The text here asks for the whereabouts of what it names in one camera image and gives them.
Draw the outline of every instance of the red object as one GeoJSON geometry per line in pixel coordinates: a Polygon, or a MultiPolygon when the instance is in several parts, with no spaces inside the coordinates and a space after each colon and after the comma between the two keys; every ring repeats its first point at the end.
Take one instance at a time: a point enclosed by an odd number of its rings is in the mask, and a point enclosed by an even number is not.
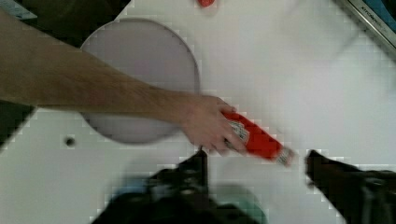
{"type": "Polygon", "coordinates": [[[209,7],[215,2],[215,0],[198,0],[198,2],[202,7],[209,7]]]}
{"type": "Polygon", "coordinates": [[[223,113],[223,115],[233,126],[235,133],[245,142],[248,153],[290,165],[294,153],[283,147],[258,125],[237,113],[223,113]]]}

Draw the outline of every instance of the teal object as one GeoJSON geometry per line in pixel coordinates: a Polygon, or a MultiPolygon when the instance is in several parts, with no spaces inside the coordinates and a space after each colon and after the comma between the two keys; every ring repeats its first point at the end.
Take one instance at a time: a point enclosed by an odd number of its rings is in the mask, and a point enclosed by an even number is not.
{"type": "Polygon", "coordinates": [[[258,223],[268,224],[267,217],[259,206],[259,201],[247,189],[243,189],[237,185],[223,185],[214,187],[211,195],[218,204],[231,203],[258,223]]]}

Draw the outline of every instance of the white surface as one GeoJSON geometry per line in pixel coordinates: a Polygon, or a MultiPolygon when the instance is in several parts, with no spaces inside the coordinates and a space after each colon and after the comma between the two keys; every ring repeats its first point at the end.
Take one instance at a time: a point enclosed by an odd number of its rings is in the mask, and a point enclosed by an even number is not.
{"type": "MultiPolygon", "coordinates": [[[[203,92],[237,105],[301,155],[289,170],[211,157],[212,184],[251,189],[271,224],[342,223],[305,186],[303,158],[309,148],[323,149],[352,164],[378,164],[363,169],[396,170],[395,63],[330,0],[217,4],[139,0],[120,18],[150,18],[179,32],[199,61],[203,92]]],[[[127,147],[101,138],[79,114],[39,110],[0,154],[0,219],[89,223],[125,172],[160,170],[193,149],[182,133],[127,147]],[[68,134],[75,149],[63,144],[68,134]]]]}

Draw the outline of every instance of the human arm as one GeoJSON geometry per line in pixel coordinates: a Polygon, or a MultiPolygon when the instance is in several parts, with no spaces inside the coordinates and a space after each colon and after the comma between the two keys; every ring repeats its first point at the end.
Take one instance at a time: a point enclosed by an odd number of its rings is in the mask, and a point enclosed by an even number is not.
{"type": "Polygon", "coordinates": [[[220,111],[218,97],[167,91],[131,78],[0,9],[0,99],[24,105],[123,114],[179,125],[190,141],[225,149],[242,142],[220,111]]]}

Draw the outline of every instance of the red container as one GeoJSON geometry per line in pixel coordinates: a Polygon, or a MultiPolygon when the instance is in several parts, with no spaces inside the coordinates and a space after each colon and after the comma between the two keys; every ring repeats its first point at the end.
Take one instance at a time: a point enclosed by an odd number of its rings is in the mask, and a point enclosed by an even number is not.
{"type": "Polygon", "coordinates": [[[224,117],[233,126],[235,133],[242,139],[249,154],[259,156],[269,161],[278,161],[289,166],[295,153],[282,146],[258,125],[237,113],[223,113],[224,117]]]}

